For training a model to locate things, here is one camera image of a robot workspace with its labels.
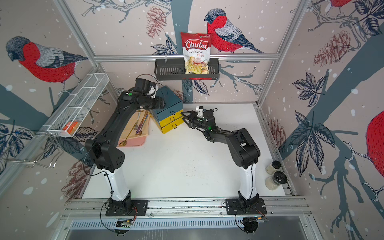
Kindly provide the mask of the teal drawer cabinet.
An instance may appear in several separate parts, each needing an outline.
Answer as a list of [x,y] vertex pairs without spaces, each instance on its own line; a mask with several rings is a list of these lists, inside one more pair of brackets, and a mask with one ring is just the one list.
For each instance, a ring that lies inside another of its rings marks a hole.
[[151,110],[151,114],[158,122],[163,121],[170,116],[175,116],[177,112],[183,110],[182,100],[169,87],[161,87],[156,92],[156,96],[162,97],[165,103],[163,109]]

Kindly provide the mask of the yellow bottom drawer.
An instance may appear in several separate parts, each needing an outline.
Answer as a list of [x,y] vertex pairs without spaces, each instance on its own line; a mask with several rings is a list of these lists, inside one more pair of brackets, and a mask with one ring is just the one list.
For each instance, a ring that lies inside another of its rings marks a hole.
[[179,125],[183,124],[184,121],[183,121],[183,117],[181,118],[178,118],[176,119],[175,121],[173,122],[170,122],[168,124],[166,124],[164,127],[162,127],[162,133],[163,134],[166,134],[168,133],[169,131],[173,130],[173,129],[176,129]]

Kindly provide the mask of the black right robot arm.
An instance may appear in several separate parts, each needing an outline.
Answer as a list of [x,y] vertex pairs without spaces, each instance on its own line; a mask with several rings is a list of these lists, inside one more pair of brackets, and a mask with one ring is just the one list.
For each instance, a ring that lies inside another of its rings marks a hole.
[[259,200],[256,170],[261,151],[247,129],[229,131],[219,128],[214,111],[216,109],[206,110],[200,106],[195,111],[183,111],[181,115],[188,127],[203,133],[207,141],[228,146],[234,163],[244,172],[239,190],[240,206],[244,210],[250,209]]

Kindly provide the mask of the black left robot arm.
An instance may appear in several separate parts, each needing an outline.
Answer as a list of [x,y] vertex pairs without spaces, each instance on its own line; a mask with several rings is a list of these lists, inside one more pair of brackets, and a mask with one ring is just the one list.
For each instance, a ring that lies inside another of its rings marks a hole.
[[123,91],[117,106],[106,126],[92,140],[86,140],[85,148],[96,167],[111,187],[109,204],[125,212],[133,208],[131,191],[125,183],[119,168],[125,161],[125,154],[118,149],[120,136],[137,110],[157,110],[165,106],[164,99],[157,97],[157,85],[146,79],[137,78],[135,86]]

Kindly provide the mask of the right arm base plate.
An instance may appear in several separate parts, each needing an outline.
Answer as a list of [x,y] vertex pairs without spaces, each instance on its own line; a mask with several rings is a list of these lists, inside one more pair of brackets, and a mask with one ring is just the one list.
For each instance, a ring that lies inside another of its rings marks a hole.
[[253,198],[243,201],[240,199],[226,199],[226,211],[228,215],[266,215],[267,209],[263,199]]

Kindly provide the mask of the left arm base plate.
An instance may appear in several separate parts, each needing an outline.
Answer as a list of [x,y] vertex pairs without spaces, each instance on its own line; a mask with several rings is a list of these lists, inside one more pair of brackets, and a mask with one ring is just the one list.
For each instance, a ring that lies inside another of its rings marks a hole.
[[110,199],[106,206],[106,217],[145,216],[148,203],[148,200],[115,201]]

